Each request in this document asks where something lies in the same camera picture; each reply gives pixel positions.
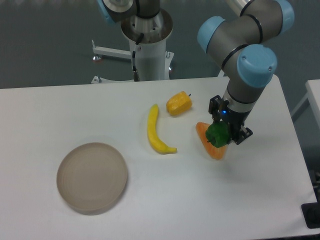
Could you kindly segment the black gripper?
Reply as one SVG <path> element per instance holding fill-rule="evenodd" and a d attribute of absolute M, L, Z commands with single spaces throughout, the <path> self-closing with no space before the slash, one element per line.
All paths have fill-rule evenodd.
<path fill-rule="evenodd" d="M 253 131 L 245 127 L 245 121 L 253 109 L 252 103 L 242 103 L 231 95 L 216 95 L 209 101 L 208 112 L 214 122 L 223 121 L 227 124 L 230 139 L 227 145 L 241 144 L 253 135 Z"/>

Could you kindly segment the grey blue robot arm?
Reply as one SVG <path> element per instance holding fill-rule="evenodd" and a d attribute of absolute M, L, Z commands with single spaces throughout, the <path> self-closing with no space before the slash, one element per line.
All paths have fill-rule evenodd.
<path fill-rule="evenodd" d="M 163 80 L 166 40 L 173 21 L 158 0 L 100 0 L 103 18 L 120 23 L 130 46 L 133 79 Z M 213 123 L 205 132 L 205 140 L 220 148 L 240 144 L 252 135 L 245 120 L 252 111 L 277 68 L 274 52 L 263 43 L 288 29 L 295 20 L 291 4 L 286 0 L 230 0 L 237 14 L 231 22 L 220 16 L 206 20 L 198 30 L 197 41 L 228 76 L 223 96 L 209 102 Z"/>

